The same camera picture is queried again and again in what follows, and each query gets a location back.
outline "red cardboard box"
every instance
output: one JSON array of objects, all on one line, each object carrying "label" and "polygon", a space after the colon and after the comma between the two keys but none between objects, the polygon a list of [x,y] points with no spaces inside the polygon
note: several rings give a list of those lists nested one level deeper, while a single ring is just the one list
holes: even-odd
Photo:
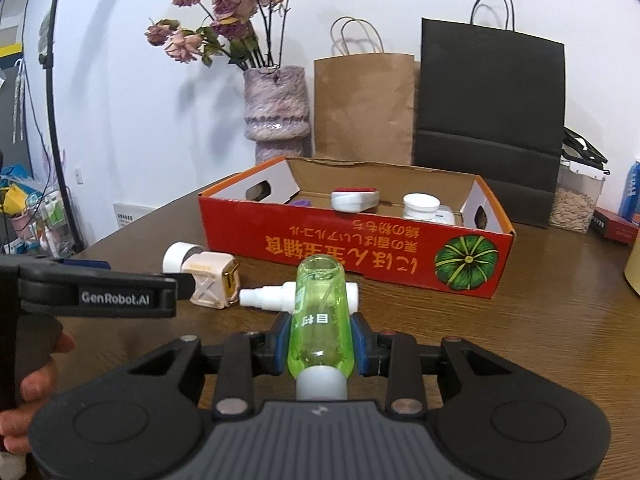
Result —
[{"label": "red cardboard box", "polygon": [[[373,212],[331,209],[339,187],[375,187]],[[402,197],[432,194],[455,226],[402,218]],[[308,199],[311,207],[287,205]],[[297,265],[330,254],[345,270],[381,282],[490,298],[515,232],[479,176],[373,162],[276,158],[229,177],[198,198],[213,251]]]},{"label": "red cardboard box", "polygon": [[638,236],[638,226],[611,211],[597,207],[591,218],[591,229],[605,238],[633,245]]}]

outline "finger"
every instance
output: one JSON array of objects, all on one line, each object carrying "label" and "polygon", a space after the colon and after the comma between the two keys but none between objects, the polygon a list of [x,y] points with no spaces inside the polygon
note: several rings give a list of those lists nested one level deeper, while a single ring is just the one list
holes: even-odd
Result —
[{"label": "finger", "polygon": [[9,453],[13,453],[14,455],[26,455],[28,452],[31,452],[29,440],[25,435],[5,437],[4,447]]},{"label": "finger", "polygon": [[47,402],[47,399],[25,402],[14,410],[0,413],[0,433],[2,436],[23,436],[31,423],[33,415]]},{"label": "finger", "polygon": [[56,347],[53,349],[54,353],[57,354],[66,354],[71,352],[76,348],[76,342],[74,339],[66,332],[63,332],[56,343]]},{"label": "finger", "polygon": [[58,381],[58,367],[50,360],[40,370],[27,375],[20,384],[20,393],[26,402],[52,396]]}]

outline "metal screw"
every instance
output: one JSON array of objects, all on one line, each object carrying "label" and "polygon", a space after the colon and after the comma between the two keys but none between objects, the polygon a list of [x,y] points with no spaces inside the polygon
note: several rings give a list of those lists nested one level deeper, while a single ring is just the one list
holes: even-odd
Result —
[{"label": "metal screw", "polygon": [[422,403],[418,399],[403,397],[391,403],[391,409],[399,415],[415,415],[422,411]]},{"label": "metal screw", "polygon": [[216,409],[222,415],[240,415],[249,408],[249,405],[245,400],[238,399],[237,397],[227,397],[226,399],[219,400],[216,404]]}]

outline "pumpkin illustration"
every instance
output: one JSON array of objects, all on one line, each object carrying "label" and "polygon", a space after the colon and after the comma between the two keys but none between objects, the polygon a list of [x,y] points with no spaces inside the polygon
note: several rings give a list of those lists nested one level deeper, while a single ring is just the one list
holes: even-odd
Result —
[{"label": "pumpkin illustration", "polygon": [[452,290],[473,290],[487,282],[498,262],[498,249],[481,235],[452,238],[435,257],[436,276]]}]

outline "box handle hole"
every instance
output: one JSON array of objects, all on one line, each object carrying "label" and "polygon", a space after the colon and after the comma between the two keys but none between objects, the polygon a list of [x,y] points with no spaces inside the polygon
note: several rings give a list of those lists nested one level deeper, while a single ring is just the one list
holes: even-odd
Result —
[{"label": "box handle hole", "polygon": [[474,222],[478,229],[486,229],[486,213],[482,206],[478,206],[476,210],[476,216],[474,216]]},{"label": "box handle hole", "polygon": [[270,194],[271,186],[266,180],[263,180],[255,186],[251,186],[249,189],[247,189],[244,196],[247,200],[251,200],[252,202],[260,202],[261,200],[267,198]]}]

